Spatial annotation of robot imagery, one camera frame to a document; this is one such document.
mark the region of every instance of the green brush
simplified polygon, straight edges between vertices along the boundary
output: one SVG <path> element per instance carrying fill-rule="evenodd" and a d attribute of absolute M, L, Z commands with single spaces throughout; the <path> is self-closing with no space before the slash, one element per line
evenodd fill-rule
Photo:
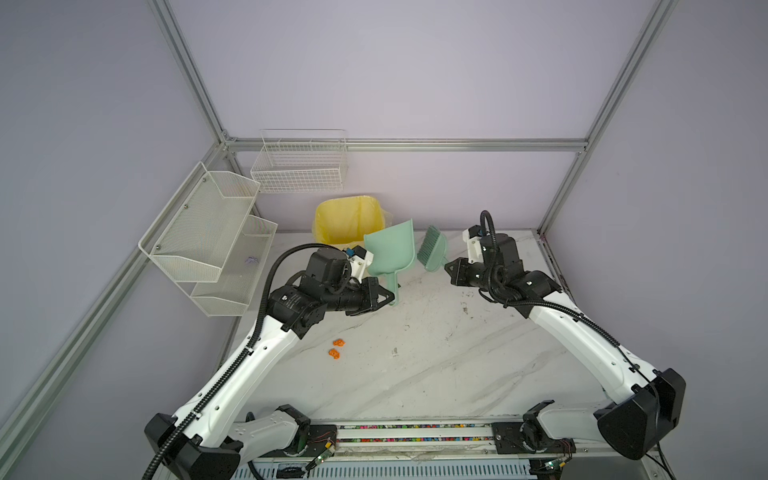
<path fill-rule="evenodd" d="M 447 259 L 445 254 L 448 252 L 448 239 L 440 233 L 434 225 L 427 228 L 427 234 L 424 236 L 419 252 L 416 258 L 424 265 L 428 272 L 436 272 L 441 266 L 445 265 Z"/>

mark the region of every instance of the black motor joint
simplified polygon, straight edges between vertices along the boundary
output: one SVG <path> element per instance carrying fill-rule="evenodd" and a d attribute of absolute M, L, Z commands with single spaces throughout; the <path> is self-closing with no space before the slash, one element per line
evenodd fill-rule
<path fill-rule="evenodd" d="M 493 236 L 497 247 L 494 248 Z M 534 270 L 528 272 L 518 253 L 515 239 L 506 233 L 486 231 L 480 225 L 469 229 L 469 238 L 476 238 L 480 243 L 482 262 L 470 263 L 469 258 L 459 257 L 445 265 L 445 271 L 451 277 L 451 284 L 473 286 L 482 292 L 488 291 L 488 276 L 491 279 L 493 299 L 497 298 L 513 303 L 520 300 L 542 300 L 553 292 L 563 289 L 546 273 Z M 523 316 L 528 316 L 532 306 L 515 307 Z"/>
<path fill-rule="evenodd" d="M 356 249 L 350 253 L 365 256 L 365 250 Z M 378 310 L 395 299 L 392 292 L 379 285 L 378 278 L 368 276 L 358 283 L 351 269 L 348 253 L 318 249 L 310 257 L 298 286 L 285 285 L 270 294 L 267 314 L 282 322 L 284 330 L 291 329 L 303 338 L 327 311 L 355 316 Z"/>

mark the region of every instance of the black bracket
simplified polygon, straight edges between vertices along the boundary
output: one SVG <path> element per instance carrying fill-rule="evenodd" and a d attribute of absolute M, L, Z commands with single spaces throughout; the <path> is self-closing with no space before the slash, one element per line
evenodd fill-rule
<path fill-rule="evenodd" d="M 336 444 L 336 434 L 338 430 L 336 425 L 310 425 L 306 438 L 306 450 L 301 452 L 302 457 L 317 457 L 326 451 L 326 443 Z M 273 450 L 272 452 L 261 455 L 267 458 L 290 458 L 283 450 Z"/>
<path fill-rule="evenodd" d="M 555 453 L 576 451 L 573 439 L 550 439 L 538 422 L 538 413 L 554 400 L 545 400 L 523 414 L 522 422 L 496 422 L 491 424 L 496 453 Z"/>
<path fill-rule="evenodd" d="M 144 434 L 156 452 L 176 429 L 176 419 L 158 413 L 147 426 Z M 201 447 L 200 437 L 189 439 L 180 434 L 163 458 L 163 463 L 178 478 L 189 480 L 228 480 L 240 464 L 243 443 L 226 437 L 218 448 Z"/>

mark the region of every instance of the white wire basket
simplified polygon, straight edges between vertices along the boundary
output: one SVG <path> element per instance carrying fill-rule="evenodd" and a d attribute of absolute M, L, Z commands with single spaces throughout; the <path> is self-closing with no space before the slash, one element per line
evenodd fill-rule
<path fill-rule="evenodd" d="M 248 310 L 276 230 L 277 223 L 246 217 L 219 281 L 198 283 L 189 294 L 206 315 L 242 316 Z"/>
<path fill-rule="evenodd" d="M 259 182 L 250 178 L 203 169 L 203 176 L 154 245 L 144 245 L 144 239 L 139 242 L 144 253 L 177 283 L 219 280 L 259 191 Z"/>
<path fill-rule="evenodd" d="M 346 178 L 344 130 L 262 130 L 264 146 L 250 170 L 267 194 L 341 191 Z"/>
<path fill-rule="evenodd" d="M 277 223 L 252 215 L 259 182 L 199 163 L 139 240 L 139 249 L 208 316 L 241 316 L 253 299 Z"/>

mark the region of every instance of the vent grille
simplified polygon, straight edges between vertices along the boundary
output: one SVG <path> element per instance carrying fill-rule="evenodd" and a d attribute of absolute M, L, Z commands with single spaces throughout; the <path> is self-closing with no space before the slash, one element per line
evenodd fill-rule
<path fill-rule="evenodd" d="M 277 470 L 304 463 L 256 463 L 256 469 L 265 480 L 277 478 Z M 433 460 L 427 462 L 380 461 L 380 462 L 327 462 L 310 472 L 309 478 L 344 478 L 366 480 L 368 478 L 411 478 L 441 480 L 494 480 L 503 478 L 537 478 L 529 473 L 528 460 Z M 247 465 L 240 467 L 233 478 L 253 478 Z"/>

